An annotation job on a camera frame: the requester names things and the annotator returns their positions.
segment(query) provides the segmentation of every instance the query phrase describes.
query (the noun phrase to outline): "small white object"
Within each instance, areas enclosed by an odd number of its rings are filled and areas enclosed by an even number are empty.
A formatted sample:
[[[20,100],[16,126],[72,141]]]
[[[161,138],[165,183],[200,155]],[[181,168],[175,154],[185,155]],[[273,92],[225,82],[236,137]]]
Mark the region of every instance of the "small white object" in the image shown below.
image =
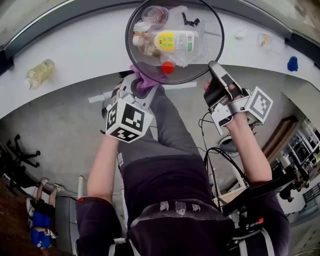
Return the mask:
[[[93,96],[93,97],[89,97],[88,98],[88,101],[90,103],[95,103],[95,102],[101,102],[101,101],[104,101],[105,100],[105,97],[103,94],[101,95],[96,95],[96,96]]]
[[[103,93],[104,99],[111,98],[112,92],[113,92],[112,90],[111,90],[111,91],[104,92],[104,93]]]
[[[247,36],[247,29],[246,28],[241,28],[236,34],[235,34],[235,38],[236,39],[243,39]]]
[[[186,82],[181,84],[164,84],[163,88],[165,90],[173,90],[173,89],[185,89],[185,88],[194,88],[197,87],[197,82]]]
[[[124,158],[122,157],[122,153],[118,154],[119,166],[121,167],[124,164]]]
[[[135,33],[145,33],[147,32],[149,29],[151,28],[151,25],[144,22],[144,21],[140,21],[136,24],[134,24],[134,27],[133,27],[133,31]]]
[[[83,191],[84,191],[84,177],[79,176],[78,194],[77,194],[78,199],[83,197]]]
[[[134,46],[140,47],[144,44],[144,42],[144,37],[141,35],[137,35],[132,38],[132,43]]]

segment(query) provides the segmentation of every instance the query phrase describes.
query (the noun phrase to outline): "red bottle cap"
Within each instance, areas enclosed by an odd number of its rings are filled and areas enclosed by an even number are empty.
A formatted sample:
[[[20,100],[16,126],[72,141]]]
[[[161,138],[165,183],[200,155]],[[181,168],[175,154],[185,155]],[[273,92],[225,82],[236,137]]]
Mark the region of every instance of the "red bottle cap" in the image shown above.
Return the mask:
[[[171,74],[174,71],[174,64],[170,61],[166,61],[162,64],[162,71],[165,74]]]
[[[262,218],[262,217],[260,217],[260,218],[258,219],[258,223],[259,223],[259,224],[264,223],[264,221],[265,221],[265,220],[264,220],[264,218]]]

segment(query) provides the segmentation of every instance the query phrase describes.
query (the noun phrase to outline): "office chair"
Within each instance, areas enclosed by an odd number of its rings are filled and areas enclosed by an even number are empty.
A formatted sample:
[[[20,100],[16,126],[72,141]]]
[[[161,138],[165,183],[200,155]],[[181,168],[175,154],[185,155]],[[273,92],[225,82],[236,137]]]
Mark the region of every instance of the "office chair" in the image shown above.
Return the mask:
[[[17,134],[14,137],[14,143],[15,143],[15,148],[13,148],[11,146],[11,141],[8,140],[6,143],[6,146],[8,147],[8,149],[11,150],[11,152],[16,156],[16,162],[17,165],[19,166],[21,164],[21,162],[24,162],[32,167],[38,168],[40,166],[40,164],[38,162],[36,162],[35,164],[33,162],[30,162],[28,159],[30,158],[36,158],[37,156],[40,156],[41,152],[40,151],[36,151],[35,154],[25,154],[21,151],[20,147],[19,147],[19,143],[18,140],[20,140],[20,135]]]
[[[18,196],[18,194],[14,191],[14,187],[21,190],[21,188],[25,189],[37,184],[37,182],[26,173],[26,167],[19,165],[17,159],[14,160],[10,153],[5,152],[4,149],[0,147],[0,178],[4,173],[10,178],[10,185],[6,186],[6,188],[15,196]]]

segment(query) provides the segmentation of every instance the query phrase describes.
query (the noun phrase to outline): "hand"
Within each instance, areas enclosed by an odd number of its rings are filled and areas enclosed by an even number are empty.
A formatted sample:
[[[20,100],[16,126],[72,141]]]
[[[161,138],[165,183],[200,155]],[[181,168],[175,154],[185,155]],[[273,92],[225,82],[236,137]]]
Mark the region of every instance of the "hand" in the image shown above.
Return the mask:
[[[206,91],[210,85],[211,79],[208,80],[208,84],[205,84],[203,86],[204,90]],[[229,90],[234,89],[236,86],[232,83],[229,84],[228,88]],[[240,99],[241,96],[237,96],[236,98],[234,98],[233,100],[238,100]],[[231,132],[234,131],[235,129],[237,129],[239,126],[243,126],[243,125],[248,125],[248,119],[247,119],[247,115],[244,112],[239,112],[236,113],[235,115],[233,115],[233,119],[231,122],[229,122],[228,124],[225,125],[225,127]]]

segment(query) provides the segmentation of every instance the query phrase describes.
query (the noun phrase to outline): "white pole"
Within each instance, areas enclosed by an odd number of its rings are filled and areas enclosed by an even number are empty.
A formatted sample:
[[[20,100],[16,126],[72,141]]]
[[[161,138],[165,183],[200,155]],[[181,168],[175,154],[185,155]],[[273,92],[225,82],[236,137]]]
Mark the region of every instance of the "white pole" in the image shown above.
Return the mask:
[[[84,177],[83,176],[79,176],[78,199],[83,197],[83,190],[84,190]]]

